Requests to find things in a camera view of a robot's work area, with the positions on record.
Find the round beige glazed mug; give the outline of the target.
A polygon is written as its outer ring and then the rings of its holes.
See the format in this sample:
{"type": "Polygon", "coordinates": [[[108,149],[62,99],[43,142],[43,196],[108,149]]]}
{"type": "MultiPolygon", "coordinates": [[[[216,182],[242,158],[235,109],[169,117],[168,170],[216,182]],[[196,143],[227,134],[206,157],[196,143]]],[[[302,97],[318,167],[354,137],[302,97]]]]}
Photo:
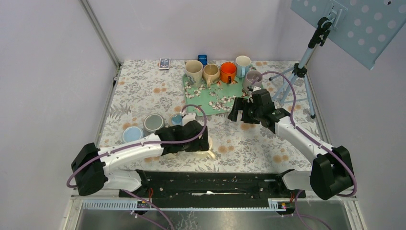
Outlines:
{"type": "Polygon", "coordinates": [[[215,64],[208,64],[203,68],[203,79],[206,82],[206,87],[210,88],[220,80],[220,69],[215,64]]]}

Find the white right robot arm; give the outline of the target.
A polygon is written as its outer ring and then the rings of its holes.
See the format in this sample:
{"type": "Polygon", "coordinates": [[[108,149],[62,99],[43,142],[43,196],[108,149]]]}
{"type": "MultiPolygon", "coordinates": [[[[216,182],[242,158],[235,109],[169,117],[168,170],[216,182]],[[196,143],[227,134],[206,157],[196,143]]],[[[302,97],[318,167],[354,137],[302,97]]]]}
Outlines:
{"type": "Polygon", "coordinates": [[[275,193],[287,197],[293,190],[313,191],[319,198],[345,196],[344,191],[356,188],[349,151],[333,147],[305,131],[284,108],[276,108],[266,89],[255,90],[249,98],[237,97],[228,119],[235,122],[238,115],[246,124],[261,124],[275,135],[292,144],[311,163],[310,171],[283,172],[275,183],[275,193]]]}

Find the light blue faceted mug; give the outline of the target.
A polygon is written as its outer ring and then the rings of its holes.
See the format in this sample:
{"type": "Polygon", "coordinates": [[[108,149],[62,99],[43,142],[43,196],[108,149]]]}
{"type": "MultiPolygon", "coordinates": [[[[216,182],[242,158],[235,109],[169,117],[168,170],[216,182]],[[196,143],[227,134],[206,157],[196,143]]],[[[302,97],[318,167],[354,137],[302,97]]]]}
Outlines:
{"type": "Polygon", "coordinates": [[[253,68],[252,61],[247,56],[238,56],[235,62],[237,67],[236,76],[238,78],[244,78],[246,74],[253,68]]]}

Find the beige seahorse print mug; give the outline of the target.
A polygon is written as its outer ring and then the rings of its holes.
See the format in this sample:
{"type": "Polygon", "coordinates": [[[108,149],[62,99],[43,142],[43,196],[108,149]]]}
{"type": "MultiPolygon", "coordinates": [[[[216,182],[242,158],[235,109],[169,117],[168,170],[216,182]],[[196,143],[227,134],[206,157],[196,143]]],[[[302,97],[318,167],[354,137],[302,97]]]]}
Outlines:
{"type": "Polygon", "coordinates": [[[199,88],[203,81],[203,64],[198,60],[190,60],[185,63],[187,82],[192,88],[199,88]]]}

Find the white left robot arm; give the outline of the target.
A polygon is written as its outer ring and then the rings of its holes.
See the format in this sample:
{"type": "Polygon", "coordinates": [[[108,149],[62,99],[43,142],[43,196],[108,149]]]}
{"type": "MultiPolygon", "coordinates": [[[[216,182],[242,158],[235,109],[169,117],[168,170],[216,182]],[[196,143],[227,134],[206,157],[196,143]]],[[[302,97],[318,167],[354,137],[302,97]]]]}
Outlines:
{"type": "Polygon", "coordinates": [[[80,196],[113,189],[127,190],[142,197],[147,194],[149,185],[138,172],[122,170],[126,164],[209,148],[208,128],[196,120],[183,126],[163,127],[144,138],[118,146],[98,148],[95,143],[88,143],[71,163],[72,175],[67,185],[76,188],[80,196]]]}

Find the lilac mug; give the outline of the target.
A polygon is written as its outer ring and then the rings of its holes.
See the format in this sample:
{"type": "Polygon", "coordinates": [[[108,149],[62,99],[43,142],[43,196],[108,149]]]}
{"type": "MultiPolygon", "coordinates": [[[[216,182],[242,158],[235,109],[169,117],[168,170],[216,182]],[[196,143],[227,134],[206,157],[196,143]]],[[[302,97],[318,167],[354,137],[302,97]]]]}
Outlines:
{"type": "Polygon", "coordinates": [[[249,95],[249,87],[254,88],[254,86],[262,88],[263,76],[259,71],[250,70],[243,81],[243,91],[249,95]]]}

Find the orange mug with black handle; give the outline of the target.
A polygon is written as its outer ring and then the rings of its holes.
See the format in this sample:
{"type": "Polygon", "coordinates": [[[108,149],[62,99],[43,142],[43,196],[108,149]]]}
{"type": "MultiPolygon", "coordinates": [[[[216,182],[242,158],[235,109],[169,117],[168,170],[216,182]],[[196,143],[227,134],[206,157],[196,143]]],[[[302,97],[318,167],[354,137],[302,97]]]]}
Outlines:
{"type": "Polygon", "coordinates": [[[235,80],[237,67],[231,62],[225,62],[220,67],[220,80],[226,84],[232,84],[235,80]]]}

